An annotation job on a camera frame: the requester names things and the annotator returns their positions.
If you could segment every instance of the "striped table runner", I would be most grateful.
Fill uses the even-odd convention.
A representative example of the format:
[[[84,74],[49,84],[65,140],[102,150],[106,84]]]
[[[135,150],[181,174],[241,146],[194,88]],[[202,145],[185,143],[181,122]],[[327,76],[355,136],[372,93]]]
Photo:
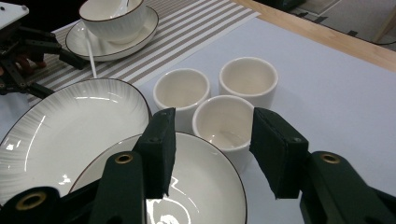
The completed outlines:
[[[160,17],[156,35],[131,56],[95,63],[98,77],[117,78],[138,87],[258,15],[229,0],[146,1]],[[72,27],[70,24],[54,32],[64,49],[67,49],[65,37]],[[30,80],[54,91],[93,78],[88,65],[78,70],[60,61],[57,55],[45,55],[45,61],[48,66],[36,70]],[[34,96],[28,100],[30,105],[40,101]]]

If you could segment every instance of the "ceramic cup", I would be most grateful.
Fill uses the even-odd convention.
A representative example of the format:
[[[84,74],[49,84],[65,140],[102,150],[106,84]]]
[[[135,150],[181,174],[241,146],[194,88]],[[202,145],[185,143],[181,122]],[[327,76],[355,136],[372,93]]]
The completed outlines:
[[[115,44],[133,41],[146,19],[144,0],[129,0],[125,14],[118,14],[121,0],[89,0],[78,13],[85,26],[97,37]]]
[[[251,161],[249,151],[254,106],[233,95],[219,95],[203,102],[192,117],[196,136],[224,153],[241,174]]]
[[[269,109],[278,73],[263,59],[244,57],[226,63],[219,73],[219,94],[235,95],[256,107]]]
[[[175,129],[192,133],[191,120],[195,109],[210,97],[209,79],[200,71],[181,68],[165,74],[157,81],[153,98],[158,109],[176,109]]]

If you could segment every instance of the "saucer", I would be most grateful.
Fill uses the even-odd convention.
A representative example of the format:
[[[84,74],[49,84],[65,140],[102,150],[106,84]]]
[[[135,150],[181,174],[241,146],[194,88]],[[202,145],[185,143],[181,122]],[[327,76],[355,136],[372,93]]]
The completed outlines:
[[[139,35],[133,41],[126,44],[115,44],[93,35],[88,31],[88,38],[91,42],[93,59],[96,62],[107,62],[117,60],[131,55],[142,49],[154,37],[158,27],[158,13],[151,7],[147,7],[147,18]],[[85,41],[85,25],[79,21],[67,33],[66,47],[79,57],[89,60],[90,55]]]

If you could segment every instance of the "ceramic dish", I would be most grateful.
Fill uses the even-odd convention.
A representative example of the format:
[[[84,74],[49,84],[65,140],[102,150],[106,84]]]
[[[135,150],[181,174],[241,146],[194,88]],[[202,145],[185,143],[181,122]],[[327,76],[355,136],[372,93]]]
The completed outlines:
[[[72,191],[100,178],[107,158],[131,150],[139,136],[119,142],[96,158]],[[148,223],[246,223],[245,191],[230,161],[216,147],[196,136],[177,133],[176,140],[169,197],[147,200]]]
[[[75,83],[43,99],[0,146],[0,204],[17,193],[51,186],[61,196],[92,160],[151,119],[144,96],[116,79]]]
[[[105,41],[88,31],[93,59],[97,62],[106,62],[117,60],[137,52],[145,47],[152,37],[154,37],[158,22],[159,18],[157,12],[151,7],[147,7],[144,27],[133,41],[126,44],[114,44]],[[66,47],[71,52],[83,59],[89,60],[90,55],[85,40],[85,29],[84,23],[79,21],[67,34],[65,43]]]

